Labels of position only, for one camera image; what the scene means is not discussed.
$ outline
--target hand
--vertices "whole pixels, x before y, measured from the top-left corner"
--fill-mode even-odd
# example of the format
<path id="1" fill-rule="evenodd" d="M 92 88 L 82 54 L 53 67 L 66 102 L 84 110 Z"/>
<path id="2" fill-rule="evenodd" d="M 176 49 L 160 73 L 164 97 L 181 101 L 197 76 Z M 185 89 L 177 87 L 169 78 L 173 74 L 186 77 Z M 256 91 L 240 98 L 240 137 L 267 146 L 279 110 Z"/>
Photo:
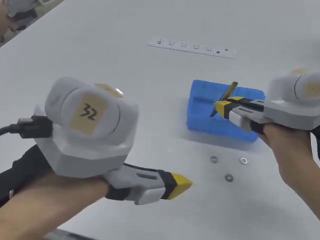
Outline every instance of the hand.
<path id="1" fill-rule="evenodd" d="M 275 124 L 266 124 L 260 138 L 272 149 L 279 172 L 286 184 L 293 187 L 298 175 L 308 167 L 317 168 L 312 154 L 310 133 Z"/>
<path id="2" fill-rule="evenodd" d="M 40 239 L 103 198 L 108 187 L 100 177 L 79 179 L 50 172 L 0 208 L 0 236 L 7 240 Z"/>

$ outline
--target white tabletop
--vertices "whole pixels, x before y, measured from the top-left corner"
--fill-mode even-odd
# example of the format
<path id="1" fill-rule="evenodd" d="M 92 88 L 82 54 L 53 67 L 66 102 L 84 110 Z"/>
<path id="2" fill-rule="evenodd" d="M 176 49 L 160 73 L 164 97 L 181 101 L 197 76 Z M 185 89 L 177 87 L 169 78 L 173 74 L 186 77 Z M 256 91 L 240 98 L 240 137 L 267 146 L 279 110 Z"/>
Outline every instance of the white tabletop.
<path id="1" fill-rule="evenodd" d="M 127 162 L 194 182 L 172 201 L 135 206 L 102 199 L 64 230 L 98 240 L 319 239 L 318 220 L 282 182 L 261 141 L 250 145 L 186 127 L 195 79 L 265 91 L 278 72 L 317 69 L 319 8 L 317 0 L 66 0 L 0 49 L 0 125 L 29 117 L 60 77 L 107 83 L 139 104 Z M 153 37 L 235 48 L 237 59 L 147 47 Z M 32 144 L 1 137 L 1 171 Z"/>

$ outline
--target blue container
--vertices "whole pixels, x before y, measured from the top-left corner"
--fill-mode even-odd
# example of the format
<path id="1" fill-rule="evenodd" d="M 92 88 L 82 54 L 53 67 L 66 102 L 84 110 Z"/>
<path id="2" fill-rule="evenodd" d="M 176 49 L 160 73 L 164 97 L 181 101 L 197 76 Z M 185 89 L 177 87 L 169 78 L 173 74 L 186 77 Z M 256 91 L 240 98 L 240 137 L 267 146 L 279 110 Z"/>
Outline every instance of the blue container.
<path id="1" fill-rule="evenodd" d="M 242 141 L 253 143 L 258 136 L 252 131 L 244 131 L 227 119 L 216 114 L 209 117 L 218 101 L 229 85 L 194 80 L 192 83 L 187 109 L 186 125 L 188 129 L 219 136 L 229 136 Z M 237 87 L 231 96 L 241 96 L 248 99 L 265 99 L 261 90 Z"/>

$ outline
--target power cord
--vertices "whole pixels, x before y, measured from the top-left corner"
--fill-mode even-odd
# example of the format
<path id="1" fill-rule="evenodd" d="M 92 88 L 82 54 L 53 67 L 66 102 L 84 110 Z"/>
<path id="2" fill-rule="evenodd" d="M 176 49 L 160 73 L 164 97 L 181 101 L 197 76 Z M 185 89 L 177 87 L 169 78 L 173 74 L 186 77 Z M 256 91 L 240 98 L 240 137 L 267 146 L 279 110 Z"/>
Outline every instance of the power cord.
<path id="1" fill-rule="evenodd" d="M 5 126 L 0 128 L 0 136 L 4 135 L 4 134 L 8 134 L 11 131 L 11 127 L 10 126 Z"/>
<path id="2" fill-rule="evenodd" d="M 16 124 L 0 128 L 0 136 L 4 134 L 20 134 L 23 139 L 50 138 L 53 122 L 46 116 L 20 118 Z"/>

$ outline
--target forearm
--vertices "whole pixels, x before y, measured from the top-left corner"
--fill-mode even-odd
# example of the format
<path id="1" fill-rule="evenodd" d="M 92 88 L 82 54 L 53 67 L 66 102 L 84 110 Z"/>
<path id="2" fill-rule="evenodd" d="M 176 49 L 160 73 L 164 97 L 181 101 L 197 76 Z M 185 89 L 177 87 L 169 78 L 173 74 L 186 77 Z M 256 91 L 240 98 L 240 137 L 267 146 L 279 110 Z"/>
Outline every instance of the forearm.
<path id="1" fill-rule="evenodd" d="M 108 184 L 100 178 L 74 179 L 54 174 L 46 176 L 0 208 L 0 238 L 41 239 L 61 223 L 103 198 L 107 191 Z"/>
<path id="2" fill-rule="evenodd" d="M 320 220 L 320 168 L 314 161 L 302 161 L 290 187 Z"/>

